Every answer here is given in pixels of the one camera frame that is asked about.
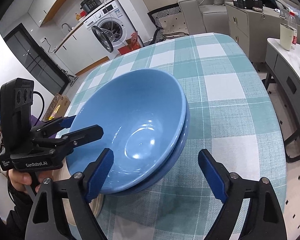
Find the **left human hand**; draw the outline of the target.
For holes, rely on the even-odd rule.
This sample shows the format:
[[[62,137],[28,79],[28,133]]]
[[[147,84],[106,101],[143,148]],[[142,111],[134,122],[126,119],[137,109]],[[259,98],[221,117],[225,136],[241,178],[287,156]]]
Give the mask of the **left human hand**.
[[[32,184],[32,178],[29,173],[27,172],[19,172],[15,169],[8,171],[8,176],[10,178],[12,186],[20,192],[27,193],[25,186],[30,186]],[[42,183],[45,178],[53,178],[52,171],[42,171],[39,172],[37,179],[39,183]]]

